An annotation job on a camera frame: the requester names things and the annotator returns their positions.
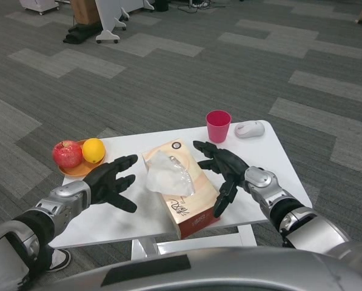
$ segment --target computer mouse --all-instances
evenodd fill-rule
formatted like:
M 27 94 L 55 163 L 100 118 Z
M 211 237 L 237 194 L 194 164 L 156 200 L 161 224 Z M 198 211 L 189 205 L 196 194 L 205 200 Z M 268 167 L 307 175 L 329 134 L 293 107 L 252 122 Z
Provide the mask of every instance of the computer mouse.
M 246 121 L 235 127 L 235 134 L 238 138 L 253 138 L 264 135 L 264 125 L 260 121 Z

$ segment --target gray carpet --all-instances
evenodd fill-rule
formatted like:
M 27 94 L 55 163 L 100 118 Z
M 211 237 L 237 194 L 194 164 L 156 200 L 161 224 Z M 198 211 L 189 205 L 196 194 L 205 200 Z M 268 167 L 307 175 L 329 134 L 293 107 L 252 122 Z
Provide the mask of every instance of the gray carpet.
M 232 0 L 195 14 L 173 3 L 132 15 L 117 45 L 63 44 L 69 6 L 39 16 L 18 2 L 0 1 L 0 223 L 61 185 L 58 141 L 202 126 L 223 109 L 269 121 L 314 208 L 362 241 L 362 1 Z M 270 225 L 253 230 L 259 245 L 281 244 Z M 38 284 L 130 251 L 72 249 Z

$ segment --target wooden plate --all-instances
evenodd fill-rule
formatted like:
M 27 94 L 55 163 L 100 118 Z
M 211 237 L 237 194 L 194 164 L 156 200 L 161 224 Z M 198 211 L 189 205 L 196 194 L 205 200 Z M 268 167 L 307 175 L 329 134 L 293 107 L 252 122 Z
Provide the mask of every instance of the wooden plate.
M 80 145 L 81 148 L 82 148 L 82 145 L 84 144 L 84 142 L 86 142 L 86 139 L 83 141 L 78 141 L 78 144 Z M 82 177 L 82 176 L 86 176 L 94 168 L 100 166 L 104 162 L 105 158 L 106 158 L 106 156 L 104 155 L 102 160 L 100 162 L 97 162 L 96 164 L 87 162 L 84 158 L 82 158 L 82 162 L 80 163 L 80 165 L 78 165 L 75 168 L 69 168 L 69 169 L 62 168 L 62 167 L 58 167 L 58 168 L 63 174 L 65 174 L 67 176 Z

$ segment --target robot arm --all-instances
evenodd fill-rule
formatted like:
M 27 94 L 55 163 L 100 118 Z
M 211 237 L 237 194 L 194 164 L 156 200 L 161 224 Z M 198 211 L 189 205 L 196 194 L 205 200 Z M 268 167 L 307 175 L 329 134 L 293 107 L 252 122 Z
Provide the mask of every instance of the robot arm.
M 252 198 L 283 237 L 285 247 L 327 254 L 350 241 L 342 229 L 284 190 L 272 172 L 249 167 L 244 179 Z
M 193 144 L 210 158 L 199 162 L 201 168 L 220 173 L 225 179 L 214 206 L 216 217 L 233 202 L 239 186 L 260 205 L 263 214 L 283 237 L 284 247 L 326 254 L 350 240 L 343 230 L 284 190 L 274 173 L 249 167 L 232 152 L 218 149 L 209 142 Z
M 83 181 L 52 190 L 37 205 L 0 225 L 0 290 L 16 290 L 29 281 L 40 248 L 60 235 L 69 222 L 92 204 L 108 202 L 127 212 L 136 205 L 120 195 L 134 181 L 130 175 L 116 179 L 134 163 L 136 155 L 122 157 L 92 170 Z

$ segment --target red cup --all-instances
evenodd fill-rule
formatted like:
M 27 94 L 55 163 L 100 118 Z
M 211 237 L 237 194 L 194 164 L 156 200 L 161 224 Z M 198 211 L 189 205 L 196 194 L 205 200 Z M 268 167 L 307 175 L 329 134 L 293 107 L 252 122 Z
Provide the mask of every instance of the red cup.
M 232 117 L 223 110 L 215 110 L 206 115 L 209 139 L 215 143 L 225 141 Z

